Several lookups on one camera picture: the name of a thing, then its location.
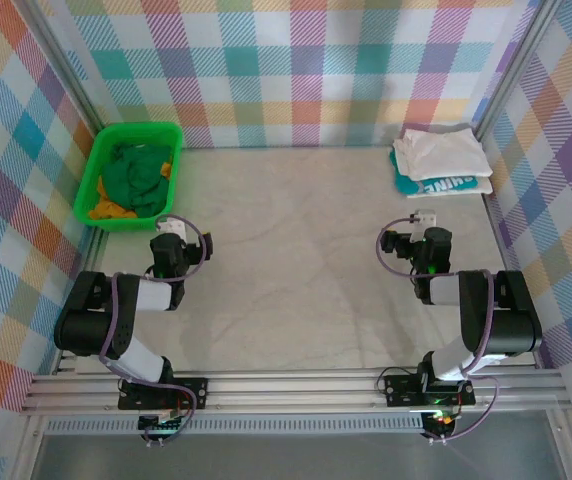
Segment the green plastic basket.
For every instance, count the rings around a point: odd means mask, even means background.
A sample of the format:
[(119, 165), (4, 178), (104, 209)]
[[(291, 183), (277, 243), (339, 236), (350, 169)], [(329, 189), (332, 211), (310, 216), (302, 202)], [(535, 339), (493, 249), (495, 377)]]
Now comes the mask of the green plastic basket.
[[(107, 182), (107, 175), (104, 175), (102, 170), (115, 157), (115, 148), (123, 145), (167, 147), (170, 164), (168, 189), (155, 213), (138, 214), (136, 218), (93, 219), (90, 212), (100, 203), (99, 180), (102, 180), (103, 187)], [(104, 128), (95, 138), (82, 176), (74, 202), (73, 211), (76, 218), (87, 226), (108, 232), (154, 230), (156, 218), (169, 213), (173, 206), (182, 147), (183, 132), (179, 125), (171, 122), (116, 123)]]

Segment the controller circuit board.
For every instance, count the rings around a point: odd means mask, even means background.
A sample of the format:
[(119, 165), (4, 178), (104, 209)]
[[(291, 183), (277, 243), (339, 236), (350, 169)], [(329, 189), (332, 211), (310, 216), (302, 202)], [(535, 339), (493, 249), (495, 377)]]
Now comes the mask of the controller circuit board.
[(454, 434), (458, 417), (449, 412), (435, 411), (422, 413), (421, 419), (421, 435), (428, 440), (442, 440)]
[(186, 413), (181, 410), (171, 410), (165, 416), (139, 416), (137, 428), (141, 431), (141, 438), (148, 448), (163, 447), (181, 433), (191, 416), (191, 410)]

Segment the aluminium cross rail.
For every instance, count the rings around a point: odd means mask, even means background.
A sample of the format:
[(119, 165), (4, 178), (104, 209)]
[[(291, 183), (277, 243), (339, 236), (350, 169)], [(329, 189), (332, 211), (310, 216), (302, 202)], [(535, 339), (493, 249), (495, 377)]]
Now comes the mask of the aluminium cross rail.
[[(387, 409), (376, 369), (207, 372), (201, 414), (378, 413)], [(464, 412), (565, 409), (570, 395), (556, 370), (496, 366), (473, 378), (475, 402)], [(110, 374), (38, 376), (25, 415), (119, 414), (124, 399)]]

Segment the white t-shirt with teal print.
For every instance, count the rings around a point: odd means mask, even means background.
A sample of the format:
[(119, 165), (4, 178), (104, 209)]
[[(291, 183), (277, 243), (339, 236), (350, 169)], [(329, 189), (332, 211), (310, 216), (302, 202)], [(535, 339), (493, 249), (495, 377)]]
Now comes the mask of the white t-shirt with teal print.
[(394, 186), (399, 193), (408, 198), (467, 194), (489, 195), (493, 192), (490, 179), (486, 177), (456, 176), (414, 181), (399, 170), (394, 149), (390, 151), (389, 159), (394, 168)]

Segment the green t-shirt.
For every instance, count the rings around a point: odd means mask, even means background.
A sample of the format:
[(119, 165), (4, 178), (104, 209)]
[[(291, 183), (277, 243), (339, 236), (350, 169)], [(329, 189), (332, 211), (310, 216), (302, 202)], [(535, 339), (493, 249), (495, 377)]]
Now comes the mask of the green t-shirt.
[(172, 149), (163, 145), (118, 144), (102, 166), (99, 201), (92, 219), (149, 218), (165, 207), (172, 168)]

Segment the right controller circuit board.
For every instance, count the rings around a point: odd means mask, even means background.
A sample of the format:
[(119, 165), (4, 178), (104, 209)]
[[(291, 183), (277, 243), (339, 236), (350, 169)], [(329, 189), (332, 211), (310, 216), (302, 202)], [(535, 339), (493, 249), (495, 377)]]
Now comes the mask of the right controller circuit board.
[(458, 417), (449, 412), (435, 411), (422, 413), (421, 419), (421, 435), (428, 440), (442, 440), (454, 434)]

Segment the left controller circuit board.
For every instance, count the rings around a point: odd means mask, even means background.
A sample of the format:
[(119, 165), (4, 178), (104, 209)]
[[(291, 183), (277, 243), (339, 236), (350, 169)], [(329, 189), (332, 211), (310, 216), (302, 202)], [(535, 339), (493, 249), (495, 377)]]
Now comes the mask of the left controller circuit board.
[(139, 416), (137, 428), (141, 431), (141, 438), (148, 448), (163, 447), (181, 433), (191, 416), (191, 410), (186, 413), (181, 410), (171, 410), (165, 416)]

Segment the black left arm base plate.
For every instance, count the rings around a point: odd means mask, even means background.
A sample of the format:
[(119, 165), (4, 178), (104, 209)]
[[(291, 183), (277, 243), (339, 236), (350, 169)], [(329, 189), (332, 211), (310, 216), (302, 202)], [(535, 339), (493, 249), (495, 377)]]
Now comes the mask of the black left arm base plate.
[(118, 382), (119, 410), (201, 410), (206, 407), (207, 378), (173, 378), (175, 388)]

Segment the aluminium frame post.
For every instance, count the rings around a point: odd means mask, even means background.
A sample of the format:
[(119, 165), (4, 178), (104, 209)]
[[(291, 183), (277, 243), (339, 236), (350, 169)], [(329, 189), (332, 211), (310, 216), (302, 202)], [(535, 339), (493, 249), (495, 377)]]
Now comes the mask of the aluminium frame post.
[(83, 89), (72, 63), (50, 28), (46, 16), (40, 10), (37, 0), (14, 0), (14, 2), (35, 36), (37, 43), (50, 61), (52, 69), (63, 87), (71, 95), (73, 103), (84, 116), (89, 129), (94, 134), (98, 133), (104, 128), (104, 124)]
[(538, 45), (564, 2), (565, 0), (538, 0), (537, 7), (527, 24), (525, 32), (511, 55), (506, 70), (474, 130), (475, 137), (480, 142), (484, 142), (492, 133), (492, 129), (498, 121), (512, 91), (522, 78)]

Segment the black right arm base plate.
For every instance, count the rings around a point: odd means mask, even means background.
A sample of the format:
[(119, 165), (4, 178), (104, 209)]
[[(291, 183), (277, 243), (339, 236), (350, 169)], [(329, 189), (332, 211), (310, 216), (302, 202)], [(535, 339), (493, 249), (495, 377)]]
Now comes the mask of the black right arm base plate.
[(385, 376), (384, 395), (388, 407), (454, 407), (476, 404), (470, 381), (424, 381), (417, 375)]

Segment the orange t-shirt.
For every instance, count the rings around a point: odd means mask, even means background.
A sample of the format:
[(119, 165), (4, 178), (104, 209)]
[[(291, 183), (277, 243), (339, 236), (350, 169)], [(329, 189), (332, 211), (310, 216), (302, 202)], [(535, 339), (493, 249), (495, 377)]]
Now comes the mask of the orange t-shirt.
[(116, 161), (99, 177), (99, 200), (89, 212), (92, 220), (149, 218), (166, 205), (172, 164)]

